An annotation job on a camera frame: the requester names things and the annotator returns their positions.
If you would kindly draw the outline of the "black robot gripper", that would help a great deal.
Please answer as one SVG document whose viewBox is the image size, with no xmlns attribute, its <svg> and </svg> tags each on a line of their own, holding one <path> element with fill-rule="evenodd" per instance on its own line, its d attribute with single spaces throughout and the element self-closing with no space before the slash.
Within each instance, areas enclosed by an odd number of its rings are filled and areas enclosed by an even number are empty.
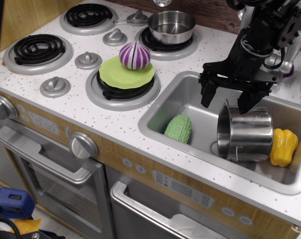
<svg viewBox="0 0 301 239">
<path fill-rule="evenodd" d="M 201 84 L 201 104 L 208 108 L 216 90 L 228 88 L 242 92 L 237 100 L 239 113 L 249 112 L 274 84 L 271 74 L 261 74 L 261 66 L 271 56 L 277 35 L 273 28 L 246 27 L 240 30 L 228 57 L 220 62 L 203 65 L 198 82 Z"/>
</svg>

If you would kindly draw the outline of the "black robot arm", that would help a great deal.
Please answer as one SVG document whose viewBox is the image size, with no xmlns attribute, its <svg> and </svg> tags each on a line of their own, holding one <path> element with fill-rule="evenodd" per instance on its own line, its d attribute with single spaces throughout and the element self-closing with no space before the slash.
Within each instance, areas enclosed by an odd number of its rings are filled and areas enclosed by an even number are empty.
<svg viewBox="0 0 301 239">
<path fill-rule="evenodd" d="M 286 48 L 299 37 L 301 0 L 229 0 L 233 10 L 253 8 L 248 25 L 237 35 L 228 57 L 205 63 L 198 78 L 201 104 L 209 107 L 217 88 L 241 91 L 239 112 L 250 111 L 269 95 L 278 80 L 270 71 L 283 66 Z"/>
</svg>

